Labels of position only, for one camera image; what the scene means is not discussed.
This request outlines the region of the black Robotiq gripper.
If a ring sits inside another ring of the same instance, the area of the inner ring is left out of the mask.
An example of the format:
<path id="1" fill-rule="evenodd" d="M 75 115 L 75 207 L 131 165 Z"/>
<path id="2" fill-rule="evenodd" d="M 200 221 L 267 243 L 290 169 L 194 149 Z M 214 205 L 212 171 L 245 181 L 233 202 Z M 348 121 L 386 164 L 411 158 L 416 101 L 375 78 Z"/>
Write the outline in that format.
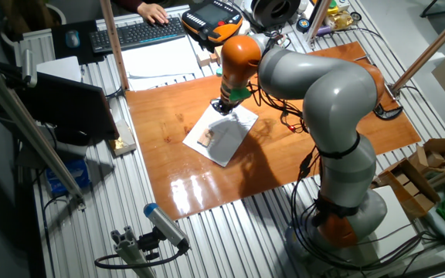
<path id="1" fill-rule="evenodd" d="M 217 112 L 221 112 L 223 116 L 231 114 L 241 103 L 241 100 L 231 101 L 223 97 L 220 97 L 219 99 L 212 99 L 210 101 L 212 108 Z"/>

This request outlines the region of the person's bare hand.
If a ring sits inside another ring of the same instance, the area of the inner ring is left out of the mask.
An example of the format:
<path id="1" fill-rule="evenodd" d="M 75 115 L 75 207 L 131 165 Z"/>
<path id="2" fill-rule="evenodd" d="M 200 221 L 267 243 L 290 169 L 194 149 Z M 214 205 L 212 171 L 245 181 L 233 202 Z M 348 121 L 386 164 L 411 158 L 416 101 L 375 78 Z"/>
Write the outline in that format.
<path id="1" fill-rule="evenodd" d="M 168 14 L 167 12 L 156 3 L 148 4 L 146 2 L 142 2 L 137 7 L 137 13 L 146 21 L 151 24 L 159 23 L 159 24 L 168 24 Z"/>

